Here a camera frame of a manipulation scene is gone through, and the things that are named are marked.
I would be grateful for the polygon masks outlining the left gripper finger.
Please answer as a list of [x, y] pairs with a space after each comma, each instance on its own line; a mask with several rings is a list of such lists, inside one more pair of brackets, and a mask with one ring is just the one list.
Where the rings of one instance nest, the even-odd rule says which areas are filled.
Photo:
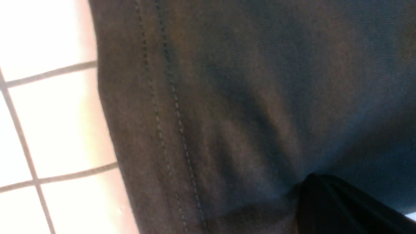
[[415, 221], [331, 176], [310, 174], [300, 188], [299, 234], [414, 234]]

